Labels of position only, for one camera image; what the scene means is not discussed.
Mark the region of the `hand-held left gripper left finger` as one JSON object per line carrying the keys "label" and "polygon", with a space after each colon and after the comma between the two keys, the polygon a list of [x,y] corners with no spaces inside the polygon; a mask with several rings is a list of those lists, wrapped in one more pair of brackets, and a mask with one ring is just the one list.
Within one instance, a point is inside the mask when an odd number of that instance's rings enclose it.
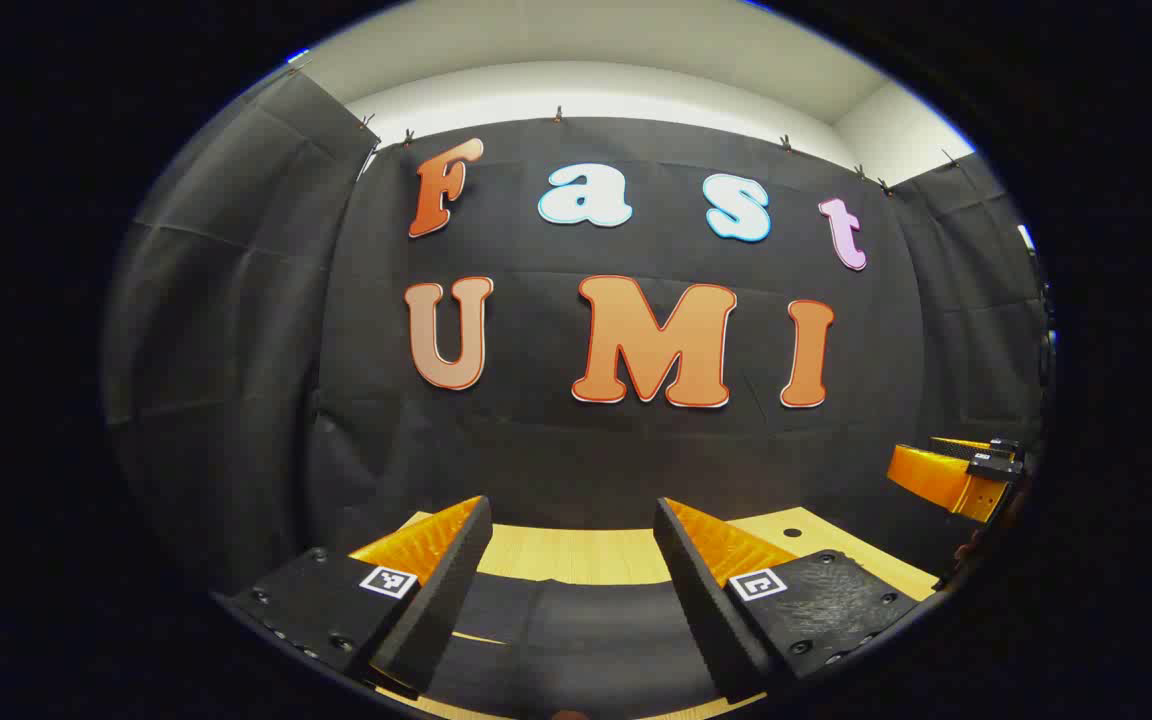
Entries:
{"label": "hand-held left gripper left finger", "polygon": [[470,497],[357,550],[308,550],[221,602],[333,673],[417,697],[492,535],[488,498]]}

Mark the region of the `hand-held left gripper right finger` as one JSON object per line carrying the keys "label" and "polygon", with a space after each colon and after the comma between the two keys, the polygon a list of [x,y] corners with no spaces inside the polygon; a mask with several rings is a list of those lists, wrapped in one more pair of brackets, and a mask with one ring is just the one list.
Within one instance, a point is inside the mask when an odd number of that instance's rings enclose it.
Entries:
{"label": "hand-held left gripper right finger", "polygon": [[795,555],[659,498],[653,536],[710,679],[730,702],[829,674],[918,600],[840,550]]}

